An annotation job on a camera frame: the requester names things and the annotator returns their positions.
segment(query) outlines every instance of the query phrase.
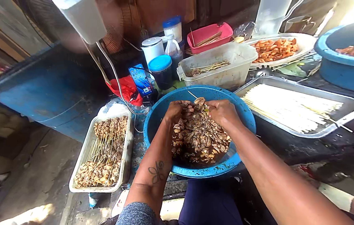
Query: stainless steel tray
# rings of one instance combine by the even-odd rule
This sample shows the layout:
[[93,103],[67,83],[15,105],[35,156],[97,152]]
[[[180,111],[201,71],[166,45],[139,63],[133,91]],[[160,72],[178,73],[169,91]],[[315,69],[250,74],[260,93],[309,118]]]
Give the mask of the stainless steel tray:
[[[335,93],[331,93],[328,91],[324,90],[319,90],[319,89],[314,89],[311,87],[307,87],[304,85],[300,85],[295,81],[292,80],[287,80],[287,79],[282,79],[279,77],[275,76],[262,76],[257,79],[254,79],[247,83],[246,85],[242,86],[238,90],[236,90],[234,93],[238,95],[239,97],[243,97],[246,92],[254,87],[257,84],[267,84],[270,86],[274,87],[279,87],[287,90],[292,90],[300,93],[304,93],[307,95],[313,95],[316,97],[324,98],[324,99],[330,99],[334,101],[338,101],[343,103],[342,107],[339,110],[333,111],[330,116],[333,120],[335,120],[339,125],[344,125],[345,123],[351,121],[354,119],[354,98],[345,96],[345,95],[339,95]],[[304,138],[321,138],[324,137],[334,130],[336,130],[338,127],[335,123],[331,121],[327,121],[325,125],[319,125],[316,130],[313,130],[311,132],[308,132],[306,134],[299,133],[297,131],[292,130],[291,128],[285,126],[284,124],[281,124],[275,120],[270,119],[269,117],[265,117],[263,115],[260,115],[257,113],[255,110],[252,110],[252,112],[256,115],[259,116],[260,118],[268,121],[271,124],[274,124],[278,126],[279,128],[289,132],[290,134],[293,134],[295,136],[299,137],[304,137]]]
[[[120,171],[119,171],[119,180],[117,181],[116,185],[110,187],[85,187],[85,188],[77,188],[75,186],[74,178],[77,175],[77,172],[82,164],[88,158],[89,150],[91,146],[94,144],[96,136],[94,132],[94,125],[95,122],[105,121],[107,119],[111,119],[114,117],[120,116],[128,116],[127,119],[127,130],[126,136],[124,138],[124,148],[123,153],[121,155],[121,162],[120,162]],[[134,120],[131,117],[131,112],[129,110],[122,110],[119,111],[115,116],[105,116],[99,117],[96,116],[92,119],[91,124],[89,125],[87,135],[85,136],[83,147],[81,148],[80,155],[78,157],[77,163],[74,167],[74,171],[71,175],[69,181],[69,189],[73,193],[110,193],[115,192],[119,187],[128,182],[130,177],[130,167],[131,167],[131,153],[133,149],[133,135],[134,135]]]

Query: hand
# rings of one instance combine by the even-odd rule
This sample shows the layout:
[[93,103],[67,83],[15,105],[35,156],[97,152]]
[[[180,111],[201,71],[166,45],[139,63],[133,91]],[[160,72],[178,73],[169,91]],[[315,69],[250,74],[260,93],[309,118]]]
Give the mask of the hand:
[[209,107],[209,116],[222,127],[240,124],[241,120],[229,100],[213,100],[205,102]]
[[192,105],[189,105],[189,103],[191,102],[184,100],[171,102],[163,119],[171,120],[174,124],[178,123],[182,116],[182,113],[187,116],[194,111]]

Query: pink plastic container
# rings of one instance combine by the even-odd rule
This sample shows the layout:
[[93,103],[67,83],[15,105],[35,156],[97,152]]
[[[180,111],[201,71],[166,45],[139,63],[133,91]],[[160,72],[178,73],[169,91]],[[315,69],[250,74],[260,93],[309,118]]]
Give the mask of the pink plastic container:
[[[192,36],[194,36],[194,41],[197,44],[205,40],[206,38],[209,38],[212,35],[217,34],[220,31],[221,31],[221,36],[219,40],[212,42],[210,44],[202,45],[200,47],[193,47]],[[229,42],[231,36],[233,36],[233,29],[230,27],[230,25],[228,25],[228,23],[224,22],[221,26],[218,26],[217,24],[211,24],[209,26],[200,28],[198,30],[194,30],[192,32],[192,35],[191,33],[187,35],[187,42],[191,48],[192,54],[198,54]]]

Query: blue basin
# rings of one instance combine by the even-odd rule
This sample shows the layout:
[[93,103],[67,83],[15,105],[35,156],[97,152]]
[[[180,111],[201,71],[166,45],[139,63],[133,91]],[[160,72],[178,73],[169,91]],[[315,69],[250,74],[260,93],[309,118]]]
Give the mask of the blue basin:
[[[229,92],[228,90],[215,86],[193,85],[179,88],[168,93],[152,107],[145,119],[144,124],[144,142],[147,147],[149,147],[160,125],[161,118],[163,118],[164,114],[166,113],[171,101],[189,100],[193,102],[195,100],[195,98],[190,95],[187,90],[191,91],[197,97],[204,97],[206,100],[228,99],[235,105],[235,109],[237,110],[238,116],[240,117],[243,124],[252,133],[256,133],[254,116],[252,115],[249,107],[245,104],[245,102],[241,100],[237,95]],[[197,169],[173,165],[171,171],[185,177],[207,178],[224,174],[232,170],[240,162],[240,157],[236,153],[234,144],[231,142],[230,149],[224,155],[224,157],[219,162],[213,164],[210,167]]]
[[354,90],[354,56],[335,51],[350,45],[354,45],[354,23],[331,29],[320,36],[315,51],[323,57],[320,75],[341,88]]

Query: smartphone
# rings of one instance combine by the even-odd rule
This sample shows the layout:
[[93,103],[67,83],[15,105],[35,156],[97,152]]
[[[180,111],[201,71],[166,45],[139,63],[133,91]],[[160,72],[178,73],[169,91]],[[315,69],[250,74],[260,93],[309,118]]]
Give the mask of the smartphone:
[[141,97],[152,94],[152,87],[142,64],[137,64],[128,70]]

